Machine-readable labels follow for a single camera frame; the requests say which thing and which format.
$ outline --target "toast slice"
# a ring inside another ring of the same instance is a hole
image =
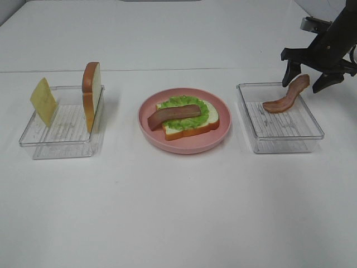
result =
[[[93,127],[101,89],[100,64],[97,62],[88,63],[82,80],[83,108],[88,132],[91,132]]]
[[[57,103],[46,78],[42,78],[37,84],[37,87],[31,94],[30,101],[42,121],[47,127],[50,127]]]
[[[183,130],[178,130],[176,128],[168,126],[165,122],[162,124],[162,129],[165,133],[165,140],[172,141],[178,138],[189,137],[194,135],[199,135],[202,133],[209,132],[211,130],[215,130],[219,127],[219,115],[216,108],[208,101],[201,100],[208,109],[208,118],[205,122],[201,123],[196,127],[188,127]],[[161,104],[157,104],[156,108],[160,109]]]

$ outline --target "clear plastic container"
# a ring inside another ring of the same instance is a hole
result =
[[[239,84],[238,107],[248,132],[252,150],[262,153],[312,152],[324,138],[324,132],[299,95],[293,107],[272,114],[262,103],[286,95],[281,83]]]
[[[98,150],[104,129],[100,128],[103,111],[103,91],[97,106],[91,133],[86,129],[81,86],[50,87],[58,107],[48,128],[33,112],[19,145],[33,159],[57,159],[92,156]]]

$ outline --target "bacon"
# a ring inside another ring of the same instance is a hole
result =
[[[307,74],[300,75],[290,83],[286,96],[273,101],[264,102],[263,108],[269,113],[282,113],[293,106],[297,96],[310,85],[310,77]]]
[[[180,107],[169,107],[156,110],[149,118],[147,119],[149,128],[151,131],[154,131],[162,122],[169,119],[183,119],[187,117],[195,117],[201,115],[201,109],[196,104],[190,104]]]

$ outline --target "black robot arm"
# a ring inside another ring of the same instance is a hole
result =
[[[356,0],[346,0],[345,8],[333,23],[306,17],[301,28],[314,32],[317,36],[308,48],[285,48],[282,51],[281,59],[288,61],[283,78],[284,87],[301,73],[301,64],[322,72],[312,87],[314,93],[333,84],[341,83],[345,73],[351,76],[357,73],[357,64],[353,57],[351,62],[343,59],[357,43]]]

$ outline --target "yellow cheese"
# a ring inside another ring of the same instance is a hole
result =
[[[51,118],[56,110],[57,103],[51,93],[46,78],[42,78],[35,90],[32,92],[30,101],[37,114],[47,127],[50,127]]]

